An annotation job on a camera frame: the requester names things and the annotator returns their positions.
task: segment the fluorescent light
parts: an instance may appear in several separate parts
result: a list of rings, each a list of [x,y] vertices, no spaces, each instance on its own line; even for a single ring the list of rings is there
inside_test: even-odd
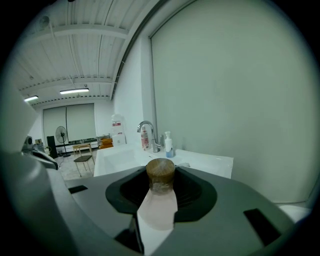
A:
[[[31,96],[31,97],[29,97],[29,98],[25,98],[24,101],[25,101],[25,102],[28,102],[28,101],[32,101],[32,100],[35,100],[35,99],[38,99],[38,98],[39,98],[39,97],[35,95],[35,96]]]
[[[71,90],[61,90],[61,94],[73,94],[73,93],[84,93],[89,92],[88,88],[81,88],[81,89],[71,89]]]

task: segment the chrome faucet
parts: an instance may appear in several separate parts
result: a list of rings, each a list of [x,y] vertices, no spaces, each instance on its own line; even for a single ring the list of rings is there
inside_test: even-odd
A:
[[[156,138],[156,135],[155,135],[155,132],[154,132],[154,126],[151,122],[149,121],[142,121],[141,123],[139,123],[138,125],[138,128],[136,129],[136,132],[137,133],[140,133],[141,131],[141,128],[143,125],[150,125],[151,127],[151,135],[152,135],[152,141],[151,141],[151,144],[152,144],[152,149],[153,149],[153,153],[157,153],[160,151],[160,148],[161,146],[163,146],[163,140],[164,140],[164,137],[161,135],[160,137],[160,144],[158,144],[157,142],[157,138]]]

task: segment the floor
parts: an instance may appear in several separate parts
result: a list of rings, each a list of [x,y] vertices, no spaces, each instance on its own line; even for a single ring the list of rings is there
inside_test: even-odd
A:
[[[96,161],[97,151],[98,151],[97,149],[96,150],[95,149],[92,150],[94,161]],[[65,181],[68,181],[68,180],[85,179],[85,178],[92,177],[93,173],[94,173],[94,170],[95,170],[95,165],[94,165],[94,162],[92,161],[92,159],[89,159],[89,161],[84,162],[85,167],[84,167],[84,164],[82,162],[78,162],[77,163],[79,171],[80,171],[81,176],[82,176],[82,177],[80,177],[79,176],[79,172],[78,172],[77,167],[76,167],[76,163],[74,162],[75,159],[80,157],[80,154],[76,153],[75,156],[74,156],[73,152],[70,153],[70,154],[71,155],[68,156],[68,157],[59,156],[59,157],[54,159],[57,162],[58,166],[59,166],[58,170],[61,172],[61,175],[62,175],[63,179]],[[88,149],[84,149],[84,150],[81,150],[81,155],[82,156],[89,156],[91,154],[90,154],[90,151]]]

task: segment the wooden cylinder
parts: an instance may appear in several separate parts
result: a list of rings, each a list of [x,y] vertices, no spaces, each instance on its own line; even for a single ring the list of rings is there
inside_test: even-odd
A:
[[[146,165],[149,186],[154,194],[163,195],[173,189],[175,164],[166,158],[151,160]]]

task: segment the standing fan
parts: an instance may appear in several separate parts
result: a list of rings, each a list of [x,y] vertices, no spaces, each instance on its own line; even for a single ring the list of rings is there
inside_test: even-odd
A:
[[[56,130],[55,130],[55,137],[56,140],[60,143],[63,143],[64,145],[64,151],[65,154],[63,155],[64,158],[67,158],[70,156],[70,154],[67,153],[66,151],[66,145],[65,145],[65,141],[67,139],[67,130],[66,128],[64,128],[63,126],[59,126]]]

